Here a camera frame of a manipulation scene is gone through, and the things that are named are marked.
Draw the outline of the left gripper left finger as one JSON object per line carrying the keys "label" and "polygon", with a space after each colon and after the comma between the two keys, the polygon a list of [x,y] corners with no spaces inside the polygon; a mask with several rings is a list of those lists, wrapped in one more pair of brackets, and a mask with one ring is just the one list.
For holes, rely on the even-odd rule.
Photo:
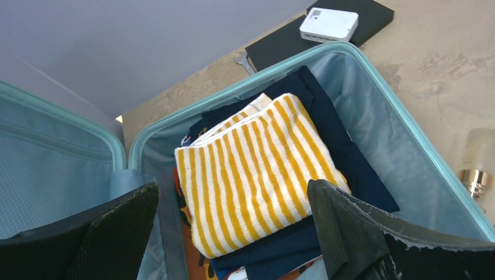
{"label": "left gripper left finger", "polygon": [[158,207],[147,183],[1,240],[1,279],[137,279]]}

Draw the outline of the navy blue garment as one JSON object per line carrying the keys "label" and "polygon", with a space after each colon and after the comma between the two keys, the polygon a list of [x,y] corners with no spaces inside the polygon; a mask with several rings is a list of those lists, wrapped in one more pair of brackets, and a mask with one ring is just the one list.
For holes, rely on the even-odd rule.
{"label": "navy blue garment", "polygon": [[[304,105],[335,166],[347,179],[353,196],[386,212],[399,206],[351,140],[333,103],[305,66],[262,91],[271,99],[283,93],[296,95]],[[210,260],[218,279],[245,268],[248,279],[279,279],[321,255],[312,217],[261,239],[225,257]]]}

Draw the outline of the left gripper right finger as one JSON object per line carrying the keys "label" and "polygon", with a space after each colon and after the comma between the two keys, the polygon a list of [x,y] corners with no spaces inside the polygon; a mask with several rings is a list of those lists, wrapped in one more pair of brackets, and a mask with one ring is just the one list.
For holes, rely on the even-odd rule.
{"label": "left gripper right finger", "polygon": [[307,196],[329,279],[493,279],[494,244],[415,225],[311,180]]}

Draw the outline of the light blue suitcase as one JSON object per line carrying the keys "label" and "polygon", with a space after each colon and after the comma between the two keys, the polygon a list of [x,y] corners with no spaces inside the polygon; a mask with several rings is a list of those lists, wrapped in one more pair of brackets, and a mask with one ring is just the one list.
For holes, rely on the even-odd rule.
{"label": "light blue suitcase", "polygon": [[493,225],[379,73],[349,43],[314,47],[157,121],[141,131],[129,153],[108,130],[1,83],[1,240],[154,182],[158,207],[137,279],[190,279],[173,178],[175,150],[212,135],[250,107],[261,110],[271,99],[262,91],[300,67],[312,72],[398,204],[390,214],[494,244]]}

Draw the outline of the clear gold perfume bottle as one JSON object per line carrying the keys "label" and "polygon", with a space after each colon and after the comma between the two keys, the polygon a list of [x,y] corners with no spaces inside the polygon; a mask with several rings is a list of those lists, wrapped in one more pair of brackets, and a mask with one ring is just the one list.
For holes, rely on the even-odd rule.
{"label": "clear gold perfume bottle", "polygon": [[494,188],[494,129],[469,131],[459,179],[473,198],[483,197]]}

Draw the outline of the yellow striped garment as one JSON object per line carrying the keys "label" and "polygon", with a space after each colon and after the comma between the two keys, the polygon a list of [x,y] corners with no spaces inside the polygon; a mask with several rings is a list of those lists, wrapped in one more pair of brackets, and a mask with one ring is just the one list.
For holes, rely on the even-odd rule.
{"label": "yellow striped garment", "polygon": [[216,258],[311,214],[310,180],[349,193],[300,99],[285,93],[175,150],[196,249]]}

